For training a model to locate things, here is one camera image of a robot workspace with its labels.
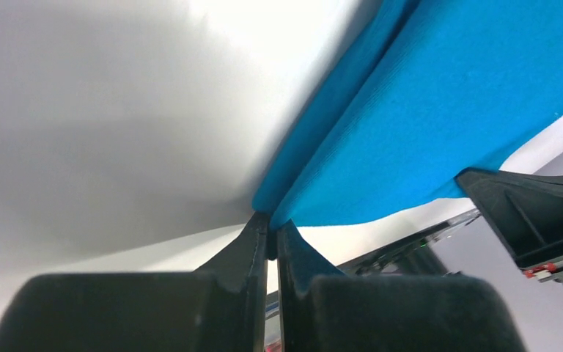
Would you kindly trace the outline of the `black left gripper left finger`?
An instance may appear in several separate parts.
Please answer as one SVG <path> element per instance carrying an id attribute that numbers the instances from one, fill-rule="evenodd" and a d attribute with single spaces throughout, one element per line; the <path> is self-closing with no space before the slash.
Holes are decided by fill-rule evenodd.
<path id="1" fill-rule="evenodd" d="M 0 320 L 0 351 L 262 351 L 269 218 L 192 272 L 46 274 Z"/>

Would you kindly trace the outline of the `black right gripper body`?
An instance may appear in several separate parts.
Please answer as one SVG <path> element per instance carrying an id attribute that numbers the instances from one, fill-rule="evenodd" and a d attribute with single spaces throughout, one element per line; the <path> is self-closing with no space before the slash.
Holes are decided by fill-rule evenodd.
<path id="1" fill-rule="evenodd" d="M 469 168 L 455 180 L 527 278 L 563 285 L 563 175 Z"/>

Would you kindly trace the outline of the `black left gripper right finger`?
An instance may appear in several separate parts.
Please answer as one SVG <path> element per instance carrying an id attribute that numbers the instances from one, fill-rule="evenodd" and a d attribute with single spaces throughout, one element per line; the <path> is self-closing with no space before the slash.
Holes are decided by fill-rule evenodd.
<path id="1" fill-rule="evenodd" d="M 276 233 L 285 351 L 523 351 L 506 304 L 463 275 L 343 273 L 288 222 Z"/>

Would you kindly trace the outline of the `blue t shirt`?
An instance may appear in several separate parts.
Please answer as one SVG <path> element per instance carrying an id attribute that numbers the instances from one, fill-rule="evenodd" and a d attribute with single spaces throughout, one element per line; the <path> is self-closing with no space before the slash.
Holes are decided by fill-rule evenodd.
<path id="1" fill-rule="evenodd" d="M 563 116 L 563 1 L 385 1 L 258 188 L 272 228 L 361 224 L 463 192 Z"/>

